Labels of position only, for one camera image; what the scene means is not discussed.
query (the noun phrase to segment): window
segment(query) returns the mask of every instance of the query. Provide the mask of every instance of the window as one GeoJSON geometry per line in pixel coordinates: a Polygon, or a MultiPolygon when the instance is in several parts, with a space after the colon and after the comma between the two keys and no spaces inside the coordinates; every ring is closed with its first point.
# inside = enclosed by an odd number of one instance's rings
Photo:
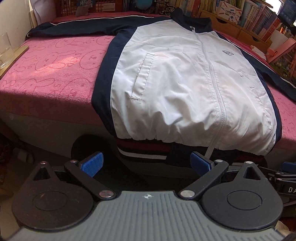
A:
{"type": "Polygon", "coordinates": [[[276,14],[279,13],[279,10],[281,9],[283,3],[280,0],[266,0],[267,3],[269,3],[273,8],[271,8],[272,11],[274,11],[276,14]]]}

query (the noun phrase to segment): metal screw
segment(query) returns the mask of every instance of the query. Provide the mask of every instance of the metal screw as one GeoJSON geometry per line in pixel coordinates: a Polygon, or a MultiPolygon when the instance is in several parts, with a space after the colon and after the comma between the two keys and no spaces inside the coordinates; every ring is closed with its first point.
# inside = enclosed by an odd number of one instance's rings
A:
{"type": "Polygon", "coordinates": [[[114,192],[112,192],[111,190],[103,190],[100,191],[99,195],[103,198],[110,198],[114,196],[114,192]]]}
{"type": "Polygon", "coordinates": [[[183,190],[180,195],[182,197],[187,197],[187,198],[190,198],[190,197],[193,197],[195,195],[195,192],[194,191],[191,191],[191,190],[183,190]]]}

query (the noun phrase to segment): pink bed sheet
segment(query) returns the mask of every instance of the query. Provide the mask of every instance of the pink bed sheet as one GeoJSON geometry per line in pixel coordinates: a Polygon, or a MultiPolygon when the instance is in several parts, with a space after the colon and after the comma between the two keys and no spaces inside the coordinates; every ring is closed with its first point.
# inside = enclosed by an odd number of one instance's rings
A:
{"type": "MultiPolygon", "coordinates": [[[[87,18],[130,14],[133,13],[92,13],[87,18]]],[[[61,17],[55,22],[73,19],[76,18],[61,17]]],[[[249,46],[226,37],[264,62],[249,46]]],[[[98,69],[113,38],[87,36],[27,40],[25,44],[29,50],[0,80],[0,108],[17,115],[102,125],[91,106],[91,96],[98,69]]],[[[270,89],[283,126],[282,139],[275,147],[296,150],[296,104],[276,89],[270,89]]]]}

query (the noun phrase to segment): gray gripper plate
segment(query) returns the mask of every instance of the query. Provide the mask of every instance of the gray gripper plate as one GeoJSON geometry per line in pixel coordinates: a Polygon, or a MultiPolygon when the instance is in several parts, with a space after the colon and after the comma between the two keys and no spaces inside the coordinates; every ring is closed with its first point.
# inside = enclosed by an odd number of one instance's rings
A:
{"type": "Polygon", "coordinates": [[[100,202],[84,222],[71,229],[57,233],[40,233],[22,228],[11,237],[10,241],[279,241],[282,239],[283,236],[272,228],[253,233],[224,229],[209,220],[197,202],[181,200],[171,191],[124,191],[114,200],[100,202]]]}

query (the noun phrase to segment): white wall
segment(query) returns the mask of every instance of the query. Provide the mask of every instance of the white wall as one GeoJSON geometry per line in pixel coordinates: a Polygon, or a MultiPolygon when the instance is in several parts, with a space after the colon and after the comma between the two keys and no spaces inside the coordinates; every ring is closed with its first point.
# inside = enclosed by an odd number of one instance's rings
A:
{"type": "Polygon", "coordinates": [[[13,48],[19,47],[31,29],[26,0],[0,2],[0,34],[7,32],[13,48]]]}

